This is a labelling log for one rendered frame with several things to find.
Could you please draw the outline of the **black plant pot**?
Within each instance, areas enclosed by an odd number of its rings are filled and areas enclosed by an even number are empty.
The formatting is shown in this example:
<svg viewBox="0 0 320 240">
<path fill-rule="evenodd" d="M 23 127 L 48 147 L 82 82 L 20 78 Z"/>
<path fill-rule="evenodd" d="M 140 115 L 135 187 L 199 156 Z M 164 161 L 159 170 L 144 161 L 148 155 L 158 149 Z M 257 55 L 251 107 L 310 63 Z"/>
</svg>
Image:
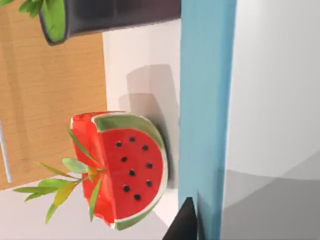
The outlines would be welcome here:
<svg viewBox="0 0 320 240">
<path fill-rule="evenodd" d="M 22 0 L 20 13 L 39 17 L 47 43 L 181 17 L 181 0 Z"/>
</svg>

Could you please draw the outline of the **light blue board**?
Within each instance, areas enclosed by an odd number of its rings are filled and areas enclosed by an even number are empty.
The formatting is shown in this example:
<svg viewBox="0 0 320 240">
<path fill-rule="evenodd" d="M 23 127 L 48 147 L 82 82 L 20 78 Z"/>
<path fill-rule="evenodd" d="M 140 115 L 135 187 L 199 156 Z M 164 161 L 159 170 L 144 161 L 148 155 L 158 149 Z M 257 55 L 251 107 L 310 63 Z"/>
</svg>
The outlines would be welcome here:
<svg viewBox="0 0 320 240">
<path fill-rule="evenodd" d="M 237 0 L 181 0 L 178 201 L 220 240 Z"/>
</svg>

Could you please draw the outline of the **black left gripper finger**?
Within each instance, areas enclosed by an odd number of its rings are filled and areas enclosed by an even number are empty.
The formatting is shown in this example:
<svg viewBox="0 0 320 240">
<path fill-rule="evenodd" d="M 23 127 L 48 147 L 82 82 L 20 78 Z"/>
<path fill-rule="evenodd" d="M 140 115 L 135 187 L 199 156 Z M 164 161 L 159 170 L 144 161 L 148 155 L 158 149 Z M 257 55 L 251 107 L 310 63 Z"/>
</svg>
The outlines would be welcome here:
<svg viewBox="0 0 320 240">
<path fill-rule="evenodd" d="M 162 240 L 197 240 L 198 221 L 192 197 L 187 197 Z"/>
</svg>

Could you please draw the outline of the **wooden cupboard door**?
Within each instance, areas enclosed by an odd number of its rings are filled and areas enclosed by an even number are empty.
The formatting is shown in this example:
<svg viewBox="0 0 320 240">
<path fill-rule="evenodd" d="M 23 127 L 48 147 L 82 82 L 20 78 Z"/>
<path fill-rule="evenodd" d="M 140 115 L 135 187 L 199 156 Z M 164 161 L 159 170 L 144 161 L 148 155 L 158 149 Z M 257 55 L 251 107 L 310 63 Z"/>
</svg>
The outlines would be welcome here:
<svg viewBox="0 0 320 240">
<path fill-rule="evenodd" d="M 105 110 L 101 33 L 50 46 L 38 18 L 19 13 L 23 0 L 0 6 L 0 124 L 12 182 L 0 149 L 0 191 L 51 176 L 74 155 L 73 115 Z"/>
</svg>

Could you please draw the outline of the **watermelon-shaped plant pot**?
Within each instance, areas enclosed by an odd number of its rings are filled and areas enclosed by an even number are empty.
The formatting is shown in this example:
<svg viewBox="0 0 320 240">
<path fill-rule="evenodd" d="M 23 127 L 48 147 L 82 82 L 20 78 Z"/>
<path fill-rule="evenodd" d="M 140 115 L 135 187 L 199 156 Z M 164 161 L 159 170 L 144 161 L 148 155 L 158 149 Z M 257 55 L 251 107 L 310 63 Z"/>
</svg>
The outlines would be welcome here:
<svg viewBox="0 0 320 240">
<path fill-rule="evenodd" d="M 14 189 L 28 200 L 54 194 L 46 221 L 78 186 L 90 218 L 118 231 L 153 210 L 167 188 L 169 170 L 164 140 L 149 119 L 126 111 L 85 112 L 71 117 L 68 134 L 76 154 L 62 160 L 68 172 L 47 166 L 57 178 Z"/>
</svg>

